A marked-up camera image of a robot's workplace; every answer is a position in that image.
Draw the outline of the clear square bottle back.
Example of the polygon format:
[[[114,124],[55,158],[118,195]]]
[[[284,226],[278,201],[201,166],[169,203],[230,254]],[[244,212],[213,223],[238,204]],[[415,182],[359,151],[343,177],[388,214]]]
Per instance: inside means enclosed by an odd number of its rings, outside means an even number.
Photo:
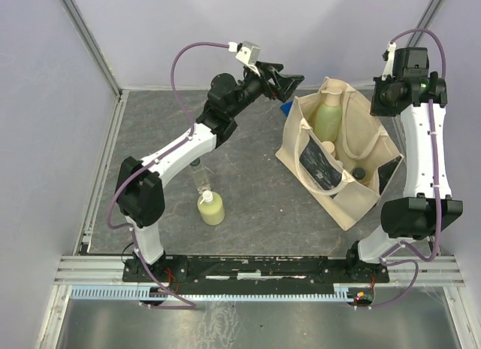
[[[357,180],[357,181],[362,181],[366,178],[367,172],[364,168],[362,167],[355,167],[351,175]]]

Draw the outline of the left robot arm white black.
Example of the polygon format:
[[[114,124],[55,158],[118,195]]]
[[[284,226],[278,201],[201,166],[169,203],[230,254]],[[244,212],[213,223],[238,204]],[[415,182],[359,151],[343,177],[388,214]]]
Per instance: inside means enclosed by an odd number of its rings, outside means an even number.
[[[159,219],[165,211],[164,188],[179,172],[225,143],[237,128],[235,117],[261,96],[286,102],[304,81],[302,74],[282,74],[280,63],[257,62],[244,68],[241,80],[229,73],[213,78],[203,111],[179,138],[143,159],[123,160],[114,202],[133,234],[140,273],[148,281],[165,275],[165,249]]]

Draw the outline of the beige canvas tote bag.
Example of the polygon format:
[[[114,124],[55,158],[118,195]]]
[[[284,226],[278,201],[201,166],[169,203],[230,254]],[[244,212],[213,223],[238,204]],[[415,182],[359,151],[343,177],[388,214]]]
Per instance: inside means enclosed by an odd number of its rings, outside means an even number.
[[[322,90],[338,87],[343,115],[330,155],[313,132]],[[403,155],[381,121],[370,114],[370,101],[348,83],[327,77],[319,91],[295,97],[276,156],[343,230],[348,230],[375,206],[389,185]],[[336,161],[343,163],[338,169]],[[355,167],[366,170],[357,181]]]

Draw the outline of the beige jar wide lid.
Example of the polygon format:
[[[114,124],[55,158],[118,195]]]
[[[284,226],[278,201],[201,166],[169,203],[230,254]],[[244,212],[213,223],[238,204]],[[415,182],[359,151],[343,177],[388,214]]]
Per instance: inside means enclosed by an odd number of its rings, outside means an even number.
[[[335,146],[331,141],[323,141],[322,146],[330,155],[335,156]]]

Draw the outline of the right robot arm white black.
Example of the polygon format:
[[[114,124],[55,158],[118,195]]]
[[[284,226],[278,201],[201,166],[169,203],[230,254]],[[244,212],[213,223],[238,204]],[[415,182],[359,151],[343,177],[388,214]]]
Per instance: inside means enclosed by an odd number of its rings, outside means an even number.
[[[425,262],[433,260],[441,232],[463,212],[462,201],[452,197],[444,162],[445,79],[429,70],[424,47],[398,48],[390,43],[383,58],[386,66],[374,80],[371,115],[400,117],[407,176],[402,198],[385,202],[378,228],[346,254],[343,270],[355,282],[384,272],[391,254],[406,247],[412,250],[413,242],[429,236],[434,237],[431,254],[414,254]]]

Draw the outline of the green bottle beige flip cap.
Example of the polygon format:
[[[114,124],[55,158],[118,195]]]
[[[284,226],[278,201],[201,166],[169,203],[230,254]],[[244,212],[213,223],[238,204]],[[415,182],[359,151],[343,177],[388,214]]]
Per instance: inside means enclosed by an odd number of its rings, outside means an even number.
[[[342,120],[343,109],[340,102],[341,88],[332,87],[322,90],[323,102],[314,117],[313,132],[320,141],[335,142]]]

